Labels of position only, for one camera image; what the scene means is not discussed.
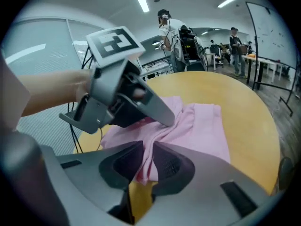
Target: human arm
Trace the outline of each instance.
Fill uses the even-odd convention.
[[[171,45],[169,39],[166,36],[161,36],[162,40],[164,41],[163,50],[171,51]]]
[[[171,44],[167,37],[169,30],[166,28],[159,28],[159,36],[161,36],[162,40],[164,41],[165,45],[162,46],[163,50],[171,51]]]
[[[19,76],[18,79],[31,95],[22,116],[80,100],[88,91],[91,71],[69,70]]]

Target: man in white shirt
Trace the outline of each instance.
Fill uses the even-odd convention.
[[[174,72],[183,72],[185,69],[185,63],[175,59],[174,55],[174,45],[175,45],[175,32],[179,30],[183,25],[186,26],[180,20],[171,18],[169,11],[162,9],[158,12],[159,21],[159,35],[161,36],[162,42],[160,44],[160,49],[171,51],[171,61]]]
[[[210,42],[211,42],[211,46],[217,45],[213,40],[210,40]]]

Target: desk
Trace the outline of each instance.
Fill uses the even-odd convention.
[[[166,63],[161,63],[160,65],[157,65],[157,66],[154,65],[153,67],[149,68],[148,71],[146,70],[146,68],[143,68],[143,70],[141,71],[140,77],[144,77],[144,76],[150,75],[152,73],[156,73],[160,70],[164,70],[167,68],[169,68],[169,64],[166,64]]]
[[[222,58],[225,58],[225,54],[227,54],[227,52],[221,51],[221,57],[222,57]]]
[[[273,75],[272,75],[272,81],[271,81],[271,83],[273,83],[274,82],[274,77],[275,77],[275,72],[276,72],[276,69],[277,69],[277,65],[279,65],[280,66],[280,73],[279,73],[279,78],[278,78],[278,81],[280,81],[280,79],[281,79],[281,73],[282,73],[282,67],[283,67],[283,65],[282,64],[279,64],[279,63],[276,63],[275,65],[273,65],[272,67],[271,67],[271,69],[273,70]],[[269,74],[269,64],[268,64],[268,67],[267,67],[267,75]]]
[[[247,77],[247,80],[246,80],[246,84],[248,85],[249,82],[250,82],[252,61],[256,61],[256,58],[253,58],[253,57],[250,57],[250,56],[247,56],[247,55],[242,55],[242,57],[249,60],[248,77]],[[262,74],[263,74],[263,66],[260,67],[260,62],[267,63],[268,66],[269,65],[275,65],[276,66],[276,63],[274,63],[274,62],[272,62],[268,59],[258,58],[258,70],[259,70],[258,73],[257,73],[258,74],[257,75],[257,81],[258,82],[261,82]],[[273,72],[272,82],[274,81],[274,76],[275,76],[275,71]]]
[[[185,104],[220,105],[231,164],[267,193],[272,192],[280,161],[278,133],[268,108],[255,92],[236,79],[213,72],[172,73],[147,84],[159,96],[181,96]],[[93,135],[83,132],[79,142],[84,152],[90,152],[96,150],[99,139],[100,130]],[[133,214],[140,218],[151,206],[151,183],[143,187],[132,182],[129,190]]]
[[[215,53],[206,53],[206,57],[207,56],[213,56],[213,70],[216,70],[216,64],[215,64]]]

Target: black slot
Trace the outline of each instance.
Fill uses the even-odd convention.
[[[85,96],[81,99],[81,101],[80,101],[80,103],[79,103],[79,105],[78,105],[78,108],[77,108],[77,110],[76,110],[76,113],[75,113],[75,115],[74,115],[74,120],[75,120],[75,121],[80,121],[81,116],[82,116],[82,114],[83,114],[83,112],[84,112],[84,110],[85,110],[85,107],[86,107],[86,105],[88,104],[89,98],[90,98],[90,96],[87,94],[87,95],[85,95]]]
[[[74,167],[74,166],[77,166],[77,165],[80,165],[80,164],[81,164],[81,161],[74,160],[74,161],[61,163],[61,166],[62,166],[63,169],[66,169],[66,168],[71,168],[71,167]]]
[[[242,218],[257,209],[256,204],[235,182],[223,183],[221,188]]]

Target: metal frame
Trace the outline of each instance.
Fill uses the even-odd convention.
[[[262,66],[261,69],[259,70],[259,74],[258,74],[258,80],[260,80],[260,82],[257,82],[257,81],[256,81],[256,76],[257,76],[257,68],[258,68],[258,58],[268,59],[268,60],[271,60],[271,61],[276,62],[276,63],[277,63],[277,61],[276,61],[276,60],[273,60],[273,59],[270,59],[270,58],[261,57],[261,56],[258,55],[258,40],[257,40],[256,27],[255,27],[254,20],[253,20],[253,16],[252,16],[252,13],[251,13],[250,8],[249,8],[249,6],[248,6],[248,3],[249,3],[249,4],[254,4],[254,5],[257,5],[257,6],[261,6],[261,7],[267,8],[267,9],[269,9],[269,10],[273,10],[273,9],[270,9],[270,8],[268,8],[268,7],[265,7],[265,6],[260,5],[260,4],[257,4],[257,3],[246,2],[246,6],[247,6],[248,11],[249,11],[249,13],[250,13],[250,16],[251,16],[251,19],[252,19],[252,24],[253,24],[253,27],[254,27],[254,32],[255,32],[255,38],[254,38],[254,40],[255,40],[255,48],[256,48],[256,61],[255,61],[254,83],[253,83],[253,86],[252,86],[252,90],[254,90],[255,84],[257,83],[257,85],[258,85],[258,86],[257,86],[257,89],[260,88],[260,85],[266,85],[266,86],[271,86],[271,87],[275,87],[275,88],[278,88],[278,89],[284,89],[284,90],[286,90],[286,91],[289,91],[290,94],[289,94],[287,100],[285,101],[282,97],[280,97],[279,101],[283,101],[283,102],[284,102],[284,104],[287,106],[287,108],[288,108],[289,111],[291,112],[291,113],[290,113],[290,116],[292,116],[292,115],[293,115],[293,111],[292,111],[292,109],[289,107],[288,101],[289,101],[289,99],[290,99],[290,97],[291,97],[291,94],[292,94],[292,92],[293,92],[293,87],[294,87],[294,85],[295,85],[295,80],[296,80],[296,75],[297,75],[298,50],[297,50],[297,48],[296,48],[296,67],[295,67],[295,68],[293,68],[293,67],[291,67],[291,66],[289,66],[289,65],[286,65],[286,64],[284,64],[284,63],[280,63],[280,64],[283,64],[283,65],[285,65],[285,66],[289,66],[290,68],[293,68],[293,69],[296,70],[295,76],[294,76],[294,79],[293,79],[293,85],[292,85],[292,88],[291,88],[291,89],[287,89],[287,88],[283,88],[283,87],[280,87],[280,86],[271,85],[271,84],[267,84],[267,83],[262,83],[262,82],[261,82],[261,77],[262,77],[262,73],[263,73],[263,66]]]
[[[94,24],[89,24],[85,21],[81,21],[78,19],[73,19],[73,18],[67,18],[67,17],[56,17],[56,16],[35,16],[35,17],[29,17],[29,18],[24,18],[24,19],[19,19],[18,21],[13,21],[12,25],[14,24],[21,24],[21,23],[26,23],[26,22],[30,22],[30,21],[37,21],[37,20],[52,20],[52,19],[58,19],[58,20],[70,20],[70,21],[75,21],[75,22],[79,22],[79,23],[83,23],[83,24],[87,24],[87,25],[91,25],[94,26],[96,28],[101,28],[97,25]]]
[[[69,20],[68,20],[68,19],[66,19],[66,23],[67,23],[67,27],[68,27],[68,31],[69,31],[70,38],[71,38],[71,40],[72,40],[72,45],[73,45],[74,50],[75,50],[75,52],[76,52],[76,54],[77,54],[77,57],[79,58],[79,62],[81,63],[79,54],[78,54],[78,52],[76,51],[76,48],[75,48],[74,43],[73,43],[74,39],[73,39],[73,36],[72,36],[72,32],[71,32],[71,29],[70,29],[70,24],[69,24]]]

